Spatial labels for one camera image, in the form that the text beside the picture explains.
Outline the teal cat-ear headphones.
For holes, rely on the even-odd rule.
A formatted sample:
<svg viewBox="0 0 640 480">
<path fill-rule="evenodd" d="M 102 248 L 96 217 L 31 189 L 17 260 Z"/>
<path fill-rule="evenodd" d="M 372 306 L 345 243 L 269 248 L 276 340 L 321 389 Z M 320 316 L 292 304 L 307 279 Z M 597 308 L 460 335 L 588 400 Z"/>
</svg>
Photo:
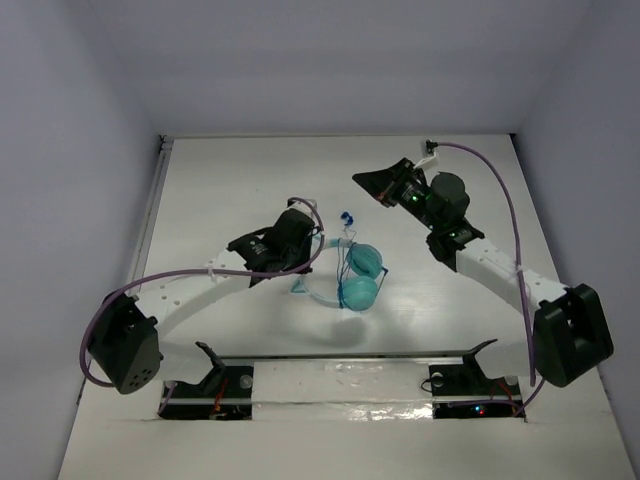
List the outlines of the teal cat-ear headphones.
<svg viewBox="0 0 640 480">
<path fill-rule="evenodd" d="M 389 273 L 383 264 L 381 253 L 370 244 L 358 243 L 348 238 L 328 239 L 319 251 L 333 249 L 338 253 L 333 297 L 314 291 L 308 284 L 306 275 L 300 275 L 289 292 L 307 295 L 316 303 L 332 309 L 347 309 L 352 312 L 369 310 L 374 306 Z"/>
</svg>

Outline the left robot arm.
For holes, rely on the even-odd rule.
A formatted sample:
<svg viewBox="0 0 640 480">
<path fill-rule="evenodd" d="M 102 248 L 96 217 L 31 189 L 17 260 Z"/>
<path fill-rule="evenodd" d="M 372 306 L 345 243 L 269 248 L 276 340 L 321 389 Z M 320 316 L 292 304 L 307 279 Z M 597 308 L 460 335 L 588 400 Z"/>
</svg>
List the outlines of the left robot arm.
<svg viewBox="0 0 640 480">
<path fill-rule="evenodd" d="M 150 381 L 215 392 L 222 364 L 202 340 L 172 344 L 168 335 L 199 312 L 264 280 L 306 273 L 324 245 L 312 203 L 293 198 L 276 222 L 245 234 L 205 266 L 140 278 L 105 297 L 84 333 L 79 363 L 86 380 L 122 395 Z"/>
</svg>

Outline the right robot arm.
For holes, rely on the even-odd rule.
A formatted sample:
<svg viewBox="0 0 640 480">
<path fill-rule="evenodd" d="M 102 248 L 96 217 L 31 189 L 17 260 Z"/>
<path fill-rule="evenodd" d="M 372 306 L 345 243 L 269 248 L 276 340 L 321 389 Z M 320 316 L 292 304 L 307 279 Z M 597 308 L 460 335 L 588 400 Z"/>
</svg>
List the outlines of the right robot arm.
<svg viewBox="0 0 640 480">
<path fill-rule="evenodd" d="M 534 369 L 548 383 L 566 387 L 613 355 L 597 292 L 586 284 L 569 287 L 545 278 L 500 251 L 466 219 L 470 197 L 460 177 L 443 172 L 428 180 L 403 158 L 352 179 L 379 204 L 400 206 L 427 227 L 426 243 L 438 262 L 523 315 Z"/>
</svg>

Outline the aluminium rail with foil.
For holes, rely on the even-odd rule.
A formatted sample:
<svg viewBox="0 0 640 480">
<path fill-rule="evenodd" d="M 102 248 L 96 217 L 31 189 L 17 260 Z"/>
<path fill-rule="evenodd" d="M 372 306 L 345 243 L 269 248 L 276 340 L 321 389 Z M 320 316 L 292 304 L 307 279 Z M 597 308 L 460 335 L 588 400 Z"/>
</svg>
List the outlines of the aluminium rail with foil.
<svg viewBox="0 0 640 480">
<path fill-rule="evenodd" d="M 461 362 L 465 351 L 441 354 L 316 354 L 225 356 L 254 366 L 255 421 L 432 420 L 431 395 L 420 389 L 432 365 Z M 534 395 L 520 385 L 524 401 Z"/>
</svg>

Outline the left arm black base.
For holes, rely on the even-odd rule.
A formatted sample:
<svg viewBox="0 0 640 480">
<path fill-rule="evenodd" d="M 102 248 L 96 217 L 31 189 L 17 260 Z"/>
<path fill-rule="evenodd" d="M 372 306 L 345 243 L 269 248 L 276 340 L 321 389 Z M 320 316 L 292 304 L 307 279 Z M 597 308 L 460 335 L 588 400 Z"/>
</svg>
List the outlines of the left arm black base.
<svg viewBox="0 0 640 480">
<path fill-rule="evenodd" d="M 210 366 L 198 383 L 165 383 L 157 415 L 163 420 L 244 421 L 252 419 L 254 366 L 228 365 L 204 342 L 195 345 Z"/>
</svg>

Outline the left side aluminium rail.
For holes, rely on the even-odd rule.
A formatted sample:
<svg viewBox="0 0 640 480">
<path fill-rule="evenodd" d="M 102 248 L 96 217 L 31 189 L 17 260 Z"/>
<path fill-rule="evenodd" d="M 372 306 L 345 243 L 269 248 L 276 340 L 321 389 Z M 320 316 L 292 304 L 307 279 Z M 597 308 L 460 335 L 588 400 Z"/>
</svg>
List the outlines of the left side aluminium rail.
<svg viewBox="0 0 640 480">
<path fill-rule="evenodd" d="M 156 167 L 136 239 L 133 257 L 126 275 L 126 283 L 141 278 L 145 272 L 173 143 L 174 138 L 169 135 L 161 135 L 159 138 Z"/>
</svg>

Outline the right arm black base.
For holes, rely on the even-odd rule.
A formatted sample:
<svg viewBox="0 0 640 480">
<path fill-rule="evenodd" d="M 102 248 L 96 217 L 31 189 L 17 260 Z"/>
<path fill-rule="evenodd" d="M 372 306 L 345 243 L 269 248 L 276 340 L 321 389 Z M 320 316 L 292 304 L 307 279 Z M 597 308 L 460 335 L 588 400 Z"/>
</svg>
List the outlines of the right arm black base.
<svg viewBox="0 0 640 480">
<path fill-rule="evenodd" d="M 495 342 L 496 339 L 487 340 L 465 351 L 460 363 L 429 367 L 420 389 L 431 395 L 435 419 L 524 417 L 518 379 L 509 385 L 506 377 L 489 378 L 476 359 L 479 352 Z"/>
</svg>

